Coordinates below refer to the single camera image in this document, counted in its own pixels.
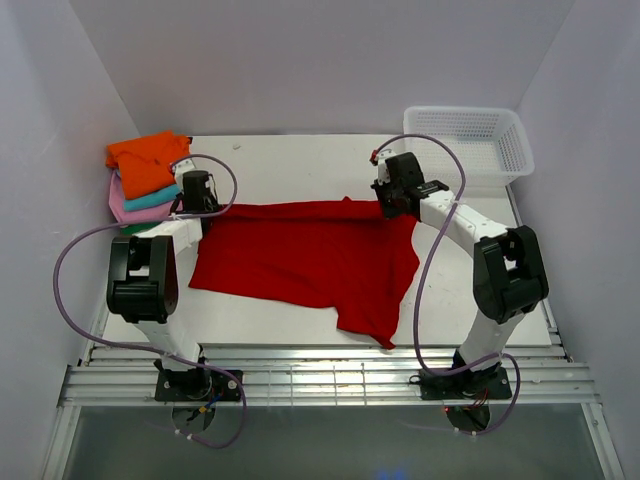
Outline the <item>red t shirt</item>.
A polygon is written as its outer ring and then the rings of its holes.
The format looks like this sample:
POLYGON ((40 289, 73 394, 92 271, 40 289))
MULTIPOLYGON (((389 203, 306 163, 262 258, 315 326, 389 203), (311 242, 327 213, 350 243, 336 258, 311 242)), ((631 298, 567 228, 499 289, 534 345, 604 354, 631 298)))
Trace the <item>red t shirt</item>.
POLYGON ((237 204, 198 247, 194 289, 337 311, 337 328, 391 350, 420 265, 417 221, 375 201, 237 204))

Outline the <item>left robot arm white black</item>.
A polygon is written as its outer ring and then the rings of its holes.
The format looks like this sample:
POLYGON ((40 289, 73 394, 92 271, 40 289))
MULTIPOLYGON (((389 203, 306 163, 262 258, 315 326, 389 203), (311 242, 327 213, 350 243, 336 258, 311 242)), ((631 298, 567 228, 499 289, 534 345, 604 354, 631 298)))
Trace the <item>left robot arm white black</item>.
POLYGON ((111 244, 107 306, 141 331, 160 352, 154 362, 160 384, 156 398, 167 401, 208 400, 212 376, 195 363, 203 349, 176 314, 179 278, 176 257, 196 246, 208 228, 205 219, 174 219, 111 244))

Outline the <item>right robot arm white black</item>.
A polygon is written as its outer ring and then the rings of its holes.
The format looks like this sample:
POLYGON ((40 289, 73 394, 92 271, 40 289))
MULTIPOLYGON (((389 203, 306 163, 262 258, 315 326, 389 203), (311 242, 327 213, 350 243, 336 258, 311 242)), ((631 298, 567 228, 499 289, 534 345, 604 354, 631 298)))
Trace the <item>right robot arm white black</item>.
POLYGON ((426 180, 412 153, 374 152, 371 162, 377 168, 371 187, 385 217, 411 215, 472 260, 475 319, 450 368, 423 367, 414 376, 422 398, 511 398, 503 350, 519 323, 549 293, 535 232, 527 226, 508 227, 464 205, 460 192, 426 180))

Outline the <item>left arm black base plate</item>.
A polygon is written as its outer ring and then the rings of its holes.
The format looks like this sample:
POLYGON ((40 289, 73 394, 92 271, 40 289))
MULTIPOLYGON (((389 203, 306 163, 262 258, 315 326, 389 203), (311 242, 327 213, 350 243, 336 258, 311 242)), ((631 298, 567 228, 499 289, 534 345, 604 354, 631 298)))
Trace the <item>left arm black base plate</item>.
POLYGON ((241 370, 231 370, 237 378, 233 381, 226 375, 204 369, 186 371, 162 370, 158 373, 154 400, 157 402, 204 402, 214 398, 220 401, 240 400, 239 381, 241 370))

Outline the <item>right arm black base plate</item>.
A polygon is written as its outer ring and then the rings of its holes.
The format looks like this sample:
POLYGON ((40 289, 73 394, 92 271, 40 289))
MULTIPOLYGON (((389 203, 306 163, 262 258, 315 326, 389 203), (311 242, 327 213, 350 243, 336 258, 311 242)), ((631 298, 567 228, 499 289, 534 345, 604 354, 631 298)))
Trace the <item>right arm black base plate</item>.
POLYGON ((435 376, 420 370, 409 378, 409 384, 419 387, 422 400, 512 398, 507 372, 503 367, 466 371, 454 376, 435 376))

